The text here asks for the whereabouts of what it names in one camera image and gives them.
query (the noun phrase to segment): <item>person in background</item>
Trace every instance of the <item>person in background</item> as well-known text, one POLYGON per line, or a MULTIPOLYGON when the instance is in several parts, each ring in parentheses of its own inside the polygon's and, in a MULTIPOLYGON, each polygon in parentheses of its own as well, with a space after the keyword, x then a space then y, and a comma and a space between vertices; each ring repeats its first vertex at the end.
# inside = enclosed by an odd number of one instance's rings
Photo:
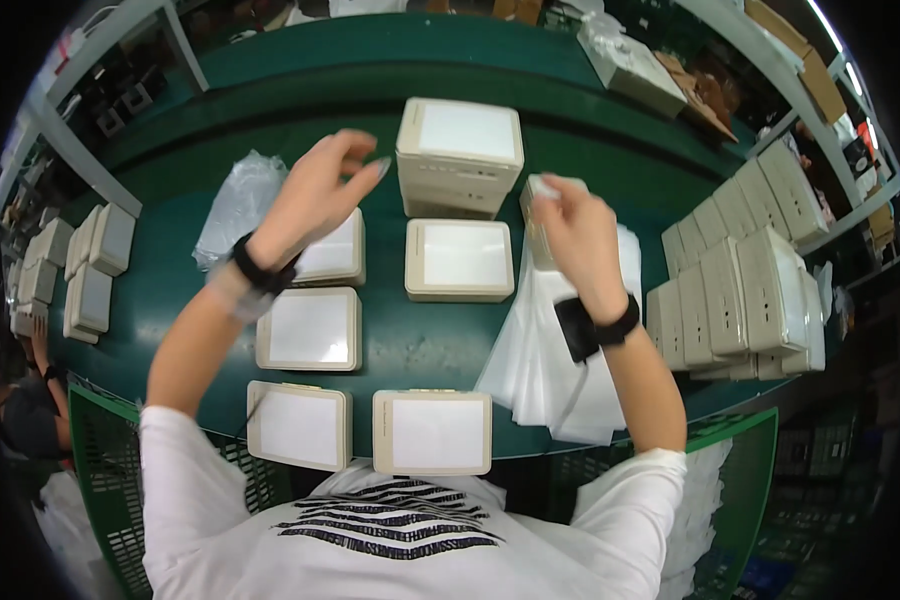
MULTIPOLYGON (((364 164, 375 147, 369 134, 344 129, 304 154, 260 227, 216 267, 156 351, 140 432, 153 597, 653 600, 683 496, 686 415, 639 319, 602 349, 638 454, 579 489, 570 525, 505 512, 504 490, 476 477, 397 478, 366 460, 309 497, 248 512, 245 475, 194 421, 201 397, 267 305, 251 278, 277 278, 348 218, 390 166, 364 164)), ((631 299, 616 216, 561 177, 544 182, 559 197, 537 198, 534 214, 558 267, 595 324, 617 323, 631 299)))
POLYGON ((11 450, 31 459, 63 460, 70 455, 70 412, 62 376, 47 351, 47 320, 35 318, 33 336, 21 340, 26 377, 0 378, 0 424, 11 450))

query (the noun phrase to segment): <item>green table surface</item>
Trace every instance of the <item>green table surface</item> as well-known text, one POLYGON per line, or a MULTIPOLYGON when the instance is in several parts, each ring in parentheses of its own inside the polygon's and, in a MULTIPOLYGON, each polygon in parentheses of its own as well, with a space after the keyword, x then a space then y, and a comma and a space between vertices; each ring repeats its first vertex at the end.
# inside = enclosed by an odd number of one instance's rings
MULTIPOLYGON (((191 256, 214 195, 233 162, 251 149, 292 163, 329 132, 349 126, 379 139, 378 154, 391 155, 399 111, 374 116, 339 116, 259 126, 163 153, 119 176, 144 203, 134 233, 128 270, 116 277, 110 328, 89 345, 51 339, 53 355, 96 385, 130 401, 144 400, 147 373, 173 320, 204 283, 191 256)), ((641 241, 643 290, 666 279, 660 233, 706 198, 715 184, 663 160, 592 138, 544 126, 525 126, 526 167, 498 220, 510 227, 514 269, 519 269, 523 222, 518 193, 526 174, 549 170, 583 178, 617 210, 619 221, 641 241)), ((71 206, 65 218, 79 223, 92 205, 71 206)), ((254 359, 255 331, 243 330, 197 415, 209 430, 241 435, 246 419, 247 384, 252 379, 318 385, 354 398, 353 449, 371 456, 371 398, 381 389, 472 389, 490 355, 513 297, 501 304, 414 303, 403 287, 407 218, 396 167, 361 204, 366 225, 366 283, 357 292, 363 315, 363 366, 351 373, 261 369, 254 359)), ((53 331, 66 285, 60 276, 50 306, 53 331)), ((688 418, 696 420, 744 402, 777 382, 720 382, 706 385, 683 377, 688 418)), ((493 456, 510 458, 576 448, 551 444, 543 427, 520 427, 510 412, 494 406, 493 456)))

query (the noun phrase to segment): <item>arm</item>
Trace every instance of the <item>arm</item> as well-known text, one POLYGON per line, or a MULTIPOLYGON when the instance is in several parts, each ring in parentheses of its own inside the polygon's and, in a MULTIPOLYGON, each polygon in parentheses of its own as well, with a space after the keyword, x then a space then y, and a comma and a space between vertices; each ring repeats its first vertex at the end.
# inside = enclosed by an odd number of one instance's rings
MULTIPOLYGON (((557 267, 576 287, 595 324, 615 323, 628 304, 620 273, 616 214, 602 199, 558 176, 545 175, 544 182, 559 198, 538 197, 533 214, 547 234, 557 267)), ((603 357, 636 450, 683 452, 684 402, 643 326, 637 325, 622 345, 605 347, 603 357)))
MULTIPOLYGON (((290 170, 264 221, 246 243, 258 266, 278 271, 307 243, 340 226, 387 172, 390 159, 364 165, 376 147, 367 133, 343 129, 321 139, 290 170), (343 183, 341 176, 351 176, 343 183)), ((233 301, 211 284, 183 309, 157 348, 146 383, 146 404, 190 417, 245 324, 233 301)))
MULTIPOLYGON (((50 355, 47 350, 47 319, 37 317, 33 320, 33 337, 29 340, 30 352, 26 354, 27 361, 36 363, 36 372, 30 370, 31 375, 44 378, 50 367, 50 355)), ((69 452, 72 448, 70 439, 70 404, 67 401, 67 390, 63 389, 60 380, 56 377, 45 380, 53 403, 56 404, 56 412, 53 416, 53 424, 56 427, 56 442, 60 450, 69 452)))

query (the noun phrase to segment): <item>left hand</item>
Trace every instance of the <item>left hand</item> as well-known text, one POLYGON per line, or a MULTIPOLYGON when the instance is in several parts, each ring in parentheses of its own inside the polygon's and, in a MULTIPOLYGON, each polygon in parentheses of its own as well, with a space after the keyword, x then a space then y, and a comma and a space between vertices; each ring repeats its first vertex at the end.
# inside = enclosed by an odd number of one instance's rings
POLYGON ((300 156, 264 221, 246 242, 253 261, 264 269, 282 269, 308 244, 346 221, 390 168, 389 157, 364 164, 376 147, 377 140, 369 133, 341 129, 300 156), (350 176, 346 183, 341 179, 345 175, 350 176))

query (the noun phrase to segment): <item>hand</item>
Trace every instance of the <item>hand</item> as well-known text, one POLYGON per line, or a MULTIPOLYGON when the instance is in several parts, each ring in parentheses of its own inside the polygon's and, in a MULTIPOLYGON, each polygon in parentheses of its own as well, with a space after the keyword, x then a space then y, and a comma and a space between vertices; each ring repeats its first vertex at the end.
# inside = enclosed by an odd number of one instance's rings
POLYGON ((47 354, 47 319, 44 317, 33 318, 33 335, 30 337, 30 345, 33 347, 33 360, 42 372, 50 365, 47 354))
POLYGON ((376 146, 369 133, 341 129, 300 156, 246 242, 253 261, 264 269, 281 269, 308 244, 342 225, 390 168, 389 157, 364 165, 376 146), (350 176, 346 183, 344 175, 350 176))
POLYGON ((543 183, 558 197, 538 194, 533 217, 547 234, 557 268, 576 287, 595 324, 616 323, 629 304, 620 273, 616 213, 562 177, 544 174, 543 183))

